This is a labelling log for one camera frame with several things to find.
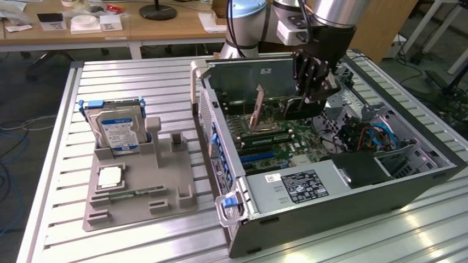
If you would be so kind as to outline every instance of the sticker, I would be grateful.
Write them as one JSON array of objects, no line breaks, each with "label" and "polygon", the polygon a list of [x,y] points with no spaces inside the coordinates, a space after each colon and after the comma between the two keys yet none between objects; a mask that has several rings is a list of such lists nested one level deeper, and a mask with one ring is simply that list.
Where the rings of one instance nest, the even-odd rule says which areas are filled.
[{"label": "sticker", "polygon": [[265,175],[266,182],[276,182],[281,180],[280,174],[268,174]]},{"label": "sticker", "polygon": [[138,138],[132,131],[133,120],[130,118],[106,119],[101,123],[113,150],[128,151],[138,147]]},{"label": "sticker", "polygon": [[270,74],[270,68],[262,68],[260,74]]},{"label": "sticker", "polygon": [[105,40],[126,40],[126,37],[105,37]]},{"label": "sticker", "polygon": [[281,180],[289,197],[296,204],[328,196],[328,191],[314,170],[285,175]]},{"label": "sticker", "polygon": [[25,25],[25,26],[6,26],[5,29],[8,30],[8,32],[16,32],[16,31],[22,31],[26,29],[32,29],[30,25]]}]

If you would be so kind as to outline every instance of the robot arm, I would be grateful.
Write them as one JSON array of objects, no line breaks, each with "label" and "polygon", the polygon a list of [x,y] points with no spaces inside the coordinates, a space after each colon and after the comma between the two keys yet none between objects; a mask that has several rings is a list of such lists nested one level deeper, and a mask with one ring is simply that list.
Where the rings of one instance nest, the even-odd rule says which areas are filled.
[{"label": "robot arm", "polygon": [[349,47],[369,0],[228,0],[228,36],[220,57],[258,56],[258,41],[300,45],[293,52],[293,78],[301,100],[288,116],[314,115],[338,92],[330,72]]}]

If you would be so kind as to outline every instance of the small printed label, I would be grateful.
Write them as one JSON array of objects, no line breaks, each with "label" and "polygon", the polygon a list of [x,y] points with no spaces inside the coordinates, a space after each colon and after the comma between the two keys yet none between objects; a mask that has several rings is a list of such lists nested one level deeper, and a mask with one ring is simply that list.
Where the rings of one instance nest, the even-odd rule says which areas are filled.
[{"label": "small printed label", "polygon": [[126,40],[126,37],[105,37],[105,40]]},{"label": "small printed label", "polygon": [[266,182],[276,182],[281,180],[280,174],[268,174],[265,175]]},{"label": "small printed label", "polygon": [[22,31],[26,29],[32,29],[30,25],[25,25],[25,26],[8,26],[5,27],[5,29],[8,30],[8,32],[16,32],[16,31]]}]

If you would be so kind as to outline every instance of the barcode label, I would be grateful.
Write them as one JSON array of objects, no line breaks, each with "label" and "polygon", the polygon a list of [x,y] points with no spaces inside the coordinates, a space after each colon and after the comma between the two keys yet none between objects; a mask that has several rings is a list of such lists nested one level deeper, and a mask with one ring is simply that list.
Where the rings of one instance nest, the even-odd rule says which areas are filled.
[{"label": "barcode label", "polygon": [[265,175],[266,182],[276,182],[281,180],[280,174],[268,174]]}]

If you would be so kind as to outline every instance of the lamp base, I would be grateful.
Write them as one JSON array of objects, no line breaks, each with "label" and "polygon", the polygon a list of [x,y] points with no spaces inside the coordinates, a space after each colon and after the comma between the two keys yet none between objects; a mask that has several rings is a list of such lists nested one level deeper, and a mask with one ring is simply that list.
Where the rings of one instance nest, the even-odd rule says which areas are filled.
[{"label": "lamp base", "polygon": [[156,10],[156,5],[146,5],[140,8],[140,15],[150,20],[169,20],[177,16],[177,11],[174,8],[161,5],[160,9]]}]

